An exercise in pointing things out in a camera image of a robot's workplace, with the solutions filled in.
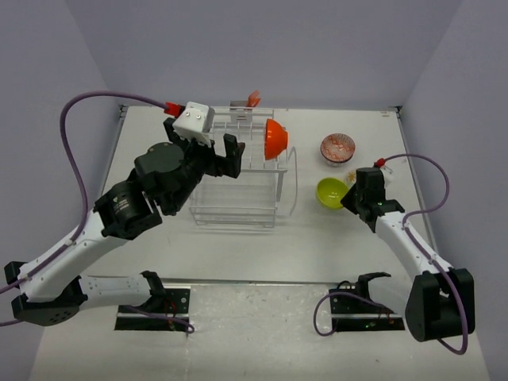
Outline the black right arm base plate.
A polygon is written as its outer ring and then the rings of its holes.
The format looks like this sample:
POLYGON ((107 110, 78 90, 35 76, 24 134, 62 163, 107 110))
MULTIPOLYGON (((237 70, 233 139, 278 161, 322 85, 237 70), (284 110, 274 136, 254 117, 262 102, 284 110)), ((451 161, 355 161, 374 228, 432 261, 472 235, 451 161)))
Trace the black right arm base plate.
MULTIPOLYGON (((329 293, 356 294, 353 286, 329 289, 329 293)), ((333 331, 343 332, 377 332, 404 331, 403 319, 391 310, 372 306, 357 298, 344 295, 333 296, 329 300, 333 331)))

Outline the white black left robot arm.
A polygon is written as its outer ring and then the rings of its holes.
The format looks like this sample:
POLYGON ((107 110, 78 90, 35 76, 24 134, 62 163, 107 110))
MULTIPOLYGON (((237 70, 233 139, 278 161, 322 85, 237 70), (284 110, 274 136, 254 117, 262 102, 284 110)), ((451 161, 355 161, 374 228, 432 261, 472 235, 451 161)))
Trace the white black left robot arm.
POLYGON ((110 188, 79 226, 57 245, 57 257, 45 253, 4 267, 7 283, 20 294, 11 302, 16 323, 43 327, 60 324, 82 310, 121 306, 150 318, 167 300, 160 277, 143 271, 128 277, 84 275, 105 254, 175 216, 204 175, 237 178, 245 144, 224 134, 225 155, 213 144, 182 138, 174 119, 164 121, 166 142, 154 144, 134 160, 129 177, 110 188))

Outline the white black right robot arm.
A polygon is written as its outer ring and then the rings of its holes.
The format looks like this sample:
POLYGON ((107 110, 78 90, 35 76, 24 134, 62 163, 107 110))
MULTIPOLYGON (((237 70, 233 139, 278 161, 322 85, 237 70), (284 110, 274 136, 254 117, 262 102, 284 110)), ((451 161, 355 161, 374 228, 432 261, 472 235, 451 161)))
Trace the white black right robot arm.
POLYGON ((411 284, 386 272, 360 275, 354 302, 371 312, 381 305, 402 316, 419 342, 467 339, 475 330, 474 279, 440 257, 410 224, 399 202, 386 198, 377 167, 356 172, 356 182, 341 200, 394 253, 411 284))

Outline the red rim zigzag bowl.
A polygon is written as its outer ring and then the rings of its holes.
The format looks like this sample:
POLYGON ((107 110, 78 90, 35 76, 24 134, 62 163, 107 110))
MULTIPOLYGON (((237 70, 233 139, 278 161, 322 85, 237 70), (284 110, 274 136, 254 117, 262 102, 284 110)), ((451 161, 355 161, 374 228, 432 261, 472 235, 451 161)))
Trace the red rim zigzag bowl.
POLYGON ((356 143, 344 133, 333 133, 322 140, 319 151, 327 164, 340 166, 353 158, 356 143))

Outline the lime green bowl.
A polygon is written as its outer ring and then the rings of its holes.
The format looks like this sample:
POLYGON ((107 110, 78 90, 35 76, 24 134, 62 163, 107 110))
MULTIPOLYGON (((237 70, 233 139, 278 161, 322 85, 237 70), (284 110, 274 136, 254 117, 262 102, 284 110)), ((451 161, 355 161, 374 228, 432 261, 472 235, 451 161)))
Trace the lime green bowl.
POLYGON ((339 179, 324 178, 318 182, 315 193, 322 206, 339 210, 343 208, 341 200, 348 193, 348 187, 339 179))

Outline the orange clip on grey block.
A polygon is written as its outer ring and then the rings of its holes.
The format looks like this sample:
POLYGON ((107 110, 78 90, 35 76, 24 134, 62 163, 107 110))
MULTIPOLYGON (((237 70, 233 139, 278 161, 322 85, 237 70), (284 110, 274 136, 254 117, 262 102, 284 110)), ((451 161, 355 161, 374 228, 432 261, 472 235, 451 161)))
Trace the orange clip on grey block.
POLYGON ((245 100, 231 101, 229 106, 231 108, 256 108, 261 101, 260 92, 258 90, 253 91, 245 100))

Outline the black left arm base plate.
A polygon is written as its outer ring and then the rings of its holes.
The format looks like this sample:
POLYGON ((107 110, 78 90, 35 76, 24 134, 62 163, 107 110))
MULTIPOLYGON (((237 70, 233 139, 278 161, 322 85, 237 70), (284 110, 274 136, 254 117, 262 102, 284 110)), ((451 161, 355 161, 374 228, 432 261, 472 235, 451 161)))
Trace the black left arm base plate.
POLYGON ((115 331, 190 333, 189 317, 190 287, 170 285, 165 287, 166 296, 157 306, 139 306, 141 314, 126 306, 117 309, 115 331))

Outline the white green orange patterned bowl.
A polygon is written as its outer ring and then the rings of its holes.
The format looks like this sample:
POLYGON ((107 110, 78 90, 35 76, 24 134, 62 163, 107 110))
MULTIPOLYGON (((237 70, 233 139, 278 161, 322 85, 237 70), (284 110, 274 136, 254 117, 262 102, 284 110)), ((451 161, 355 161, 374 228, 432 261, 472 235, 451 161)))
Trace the white green orange patterned bowl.
POLYGON ((348 188, 351 188, 356 183, 356 170, 349 171, 344 176, 344 183, 348 188))

